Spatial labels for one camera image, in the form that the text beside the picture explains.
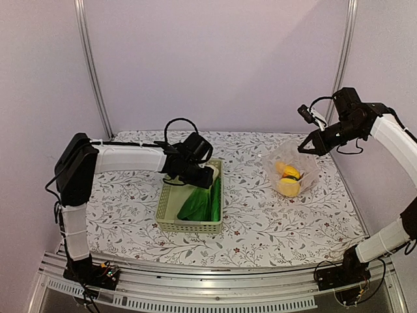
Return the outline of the yellow lemon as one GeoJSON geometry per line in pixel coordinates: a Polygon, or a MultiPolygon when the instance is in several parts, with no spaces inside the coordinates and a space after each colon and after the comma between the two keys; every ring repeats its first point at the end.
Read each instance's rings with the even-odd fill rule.
{"type": "Polygon", "coordinates": [[[287,177],[281,178],[277,183],[277,191],[285,197],[296,197],[300,193],[300,183],[287,177]]]}
{"type": "Polygon", "coordinates": [[[282,177],[293,177],[295,180],[300,179],[300,172],[293,166],[286,165],[282,177]]]}

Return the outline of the clear zip top bag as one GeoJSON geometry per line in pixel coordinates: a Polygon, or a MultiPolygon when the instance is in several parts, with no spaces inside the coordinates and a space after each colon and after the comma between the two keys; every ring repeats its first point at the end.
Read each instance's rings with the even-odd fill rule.
{"type": "Polygon", "coordinates": [[[298,152],[298,140],[287,140],[261,157],[274,190],[295,198],[319,183],[319,168],[313,155],[298,152]]]}

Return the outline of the bright green cucumber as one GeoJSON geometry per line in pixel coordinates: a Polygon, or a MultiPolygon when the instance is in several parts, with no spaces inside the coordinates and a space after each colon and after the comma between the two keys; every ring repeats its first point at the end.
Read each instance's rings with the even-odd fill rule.
{"type": "Polygon", "coordinates": [[[217,177],[211,190],[211,221],[213,222],[219,222],[221,217],[221,187],[221,180],[217,177]]]}

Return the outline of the green white bok choy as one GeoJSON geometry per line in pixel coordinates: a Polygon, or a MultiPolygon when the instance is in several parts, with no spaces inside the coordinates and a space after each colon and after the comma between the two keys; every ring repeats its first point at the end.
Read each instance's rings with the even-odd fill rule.
{"type": "MultiPolygon", "coordinates": [[[[208,165],[213,172],[213,183],[217,177],[220,177],[219,169],[212,165],[208,165]]],[[[208,188],[197,187],[186,199],[180,211],[177,214],[179,220],[193,222],[212,222],[211,221],[211,190],[212,185],[208,188]]]]}

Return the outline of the yellow orange mango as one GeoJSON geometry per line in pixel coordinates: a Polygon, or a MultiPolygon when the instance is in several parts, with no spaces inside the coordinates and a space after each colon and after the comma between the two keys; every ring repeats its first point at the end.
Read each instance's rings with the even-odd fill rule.
{"type": "Polygon", "coordinates": [[[277,161],[275,163],[275,167],[276,167],[276,171],[282,175],[285,171],[285,167],[286,167],[286,163],[282,162],[282,161],[277,161]]]}

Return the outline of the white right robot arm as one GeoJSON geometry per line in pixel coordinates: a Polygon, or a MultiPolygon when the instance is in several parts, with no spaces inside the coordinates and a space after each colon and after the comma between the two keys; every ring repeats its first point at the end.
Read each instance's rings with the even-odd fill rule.
{"type": "MultiPolygon", "coordinates": [[[[416,183],[416,140],[393,109],[381,103],[356,102],[343,107],[339,122],[311,132],[298,146],[299,153],[323,156],[351,140],[371,136],[379,142],[416,183]]],[[[342,284],[351,284],[362,274],[362,265],[416,240],[416,200],[399,218],[353,248],[337,271],[342,284]]]]}

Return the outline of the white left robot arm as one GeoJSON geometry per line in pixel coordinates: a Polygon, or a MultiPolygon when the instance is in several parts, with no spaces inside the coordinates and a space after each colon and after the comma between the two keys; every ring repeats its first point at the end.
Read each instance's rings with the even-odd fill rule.
{"type": "Polygon", "coordinates": [[[96,174],[111,171],[152,171],[178,179],[185,185],[209,188],[214,170],[206,165],[213,146],[197,132],[183,142],[104,142],[77,133],[57,162],[54,181],[59,197],[57,220],[61,223],[72,273],[83,283],[97,276],[87,242],[86,209],[96,174]]]}

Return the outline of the pale green perforated basket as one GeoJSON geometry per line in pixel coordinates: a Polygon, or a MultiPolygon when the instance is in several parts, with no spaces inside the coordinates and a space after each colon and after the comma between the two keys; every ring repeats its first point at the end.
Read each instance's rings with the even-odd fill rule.
{"type": "Polygon", "coordinates": [[[223,221],[223,162],[220,159],[212,159],[207,165],[212,164],[220,171],[222,184],[221,197],[221,219],[219,222],[193,222],[179,220],[177,214],[188,196],[197,188],[190,185],[181,186],[178,180],[172,185],[164,184],[160,193],[160,198],[156,210],[155,219],[164,231],[182,233],[214,233],[218,234],[222,228],[223,221]]]}

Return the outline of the right aluminium corner post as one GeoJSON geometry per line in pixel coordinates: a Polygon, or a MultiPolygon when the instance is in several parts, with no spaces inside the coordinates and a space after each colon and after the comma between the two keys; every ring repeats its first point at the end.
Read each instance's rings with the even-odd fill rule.
{"type": "Polygon", "coordinates": [[[341,42],[341,51],[339,55],[338,67],[333,84],[333,92],[339,90],[343,85],[343,79],[349,61],[349,54],[351,51],[354,30],[356,26],[356,16],[358,10],[358,0],[349,0],[347,2],[347,15],[345,20],[345,28],[341,42]]]}

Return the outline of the aluminium corner post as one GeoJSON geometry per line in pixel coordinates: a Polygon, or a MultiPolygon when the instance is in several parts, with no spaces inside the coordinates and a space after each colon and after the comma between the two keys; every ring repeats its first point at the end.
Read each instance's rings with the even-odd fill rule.
{"type": "Polygon", "coordinates": [[[108,111],[104,102],[104,97],[102,94],[102,89],[100,86],[100,81],[99,81],[99,77],[98,77],[95,62],[94,62],[93,49],[92,49],[91,39],[89,36],[87,15],[85,11],[85,1],[74,0],[74,8],[75,8],[75,13],[76,13],[78,29],[79,29],[79,37],[81,40],[81,47],[83,50],[85,64],[87,67],[87,73],[88,73],[89,80],[91,83],[93,97],[94,97],[96,107],[98,110],[99,118],[101,120],[106,136],[108,138],[113,138],[114,132],[111,127],[111,121],[110,121],[108,111]]]}
{"type": "Polygon", "coordinates": [[[356,16],[358,10],[358,0],[349,0],[347,2],[347,15],[345,20],[345,28],[341,42],[341,51],[339,55],[338,67],[333,84],[333,92],[339,90],[343,85],[343,79],[349,61],[349,54],[351,51],[354,30],[356,26],[356,16]]]}

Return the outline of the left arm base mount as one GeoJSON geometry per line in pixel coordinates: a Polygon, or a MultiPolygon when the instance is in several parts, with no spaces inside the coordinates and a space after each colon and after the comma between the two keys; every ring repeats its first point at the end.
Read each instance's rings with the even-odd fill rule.
{"type": "Polygon", "coordinates": [[[95,265],[91,256],[80,261],[68,259],[63,277],[83,286],[116,290],[119,283],[120,267],[111,265],[108,261],[95,265]]]}

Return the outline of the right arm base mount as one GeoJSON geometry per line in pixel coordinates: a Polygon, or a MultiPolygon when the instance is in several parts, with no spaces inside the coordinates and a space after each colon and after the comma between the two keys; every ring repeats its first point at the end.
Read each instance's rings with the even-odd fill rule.
{"type": "Polygon", "coordinates": [[[316,266],[313,278],[320,291],[340,288],[336,300],[344,306],[357,305],[369,287],[371,278],[369,263],[361,263],[356,248],[351,247],[343,254],[341,265],[329,262],[331,267],[316,266]]]}

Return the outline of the aluminium front rail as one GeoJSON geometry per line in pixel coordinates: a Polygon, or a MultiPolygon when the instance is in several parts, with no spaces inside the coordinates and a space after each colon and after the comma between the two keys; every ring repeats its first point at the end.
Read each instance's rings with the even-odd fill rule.
{"type": "Polygon", "coordinates": [[[364,302],[340,303],[356,285],[320,290],[316,265],[227,268],[172,265],[95,254],[95,263],[120,268],[115,290],[93,288],[93,297],[63,276],[62,250],[44,254],[35,276],[29,312],[409,312],[390,259],[373,261],[363,283],[364,302]]]}

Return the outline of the left aluminium corner post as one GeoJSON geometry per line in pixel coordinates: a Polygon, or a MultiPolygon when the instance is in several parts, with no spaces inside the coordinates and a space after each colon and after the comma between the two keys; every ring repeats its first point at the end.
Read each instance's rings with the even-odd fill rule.
{"type": "Polygon", "coordinates": [[[78,29],[79,29],[79,37],[81,40],[81,47],[83,50],[85,64],[87,67],[87,73],[88,73],[89,80],[91,83],[93,97],[94,97],[96,107],[98,110],[99,118],[101,120],[106,136],[108,138],[113,138],[114,132],[111,127],[111,121],[110,121],[108,111],[104,102],[104,97],[102,94],[102,89],[100,86],[100,81],[99,81],[99,77],[98,77],[95,62],[94,62],[93,49],[92,49],[91,39],[89,36],[87,15],[85,11],[85,1],[74,0],[74,8],[75,8],[75,13],[76,13],[78,29]]]}

